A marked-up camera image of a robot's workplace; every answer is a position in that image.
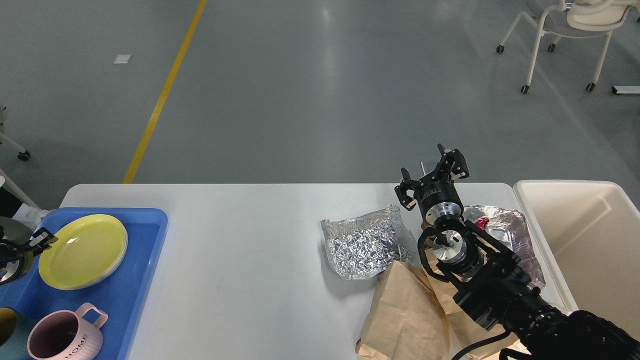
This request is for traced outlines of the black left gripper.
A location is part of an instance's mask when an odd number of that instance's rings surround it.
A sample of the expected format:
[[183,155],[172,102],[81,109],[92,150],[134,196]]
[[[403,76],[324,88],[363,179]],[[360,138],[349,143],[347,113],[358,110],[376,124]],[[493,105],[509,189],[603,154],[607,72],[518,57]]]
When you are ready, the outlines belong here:
[[34,264],[34,253],[43,253],[58,241],[58,237],[45,227],[38,228],[25,244],[9,240],[0,242],[0,285],[4,286],[20,279]]

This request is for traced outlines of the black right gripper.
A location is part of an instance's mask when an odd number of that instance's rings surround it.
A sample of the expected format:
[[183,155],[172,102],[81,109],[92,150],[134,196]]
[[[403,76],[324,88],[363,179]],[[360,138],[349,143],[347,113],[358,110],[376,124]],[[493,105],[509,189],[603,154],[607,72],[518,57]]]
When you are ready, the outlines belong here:
[[[459,149],[445,148],[442,144],[437,144],[437,148],[440,160],[432,171],[425,174],[426,180],[430,182],[419,187],[419,181],[411,178],[406,168],[401,168],[402,179],[394,187],[400,205],[411,211],[418,204],[427,224],[434,224],[438,219],[449,215],[462,218],[464,206],[454,182],[470,176],[466,158]],[[409,191],[416,191],[416,199],[408,194]]]

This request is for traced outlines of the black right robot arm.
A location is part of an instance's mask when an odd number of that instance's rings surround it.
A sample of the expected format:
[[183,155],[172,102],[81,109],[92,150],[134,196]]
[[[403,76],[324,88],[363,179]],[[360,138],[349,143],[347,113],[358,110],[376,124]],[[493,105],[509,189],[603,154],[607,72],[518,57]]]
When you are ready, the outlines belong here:
[[466,158],[457,148],[438,144],[439,161],[421,178],[406,168],[394,192],[403,208],[419,208],[426,223],[417,241],[426,274],[455,287],[455,303],[477,325],[503,332],[473,342],[455,355],[459,360],[510,335],[526,352],[503,348],[501,360],[637,360],[639,342],[613,322],[586,310],[569,315],[530,286],[521,258],[463,215],[455,180],[469,177]]

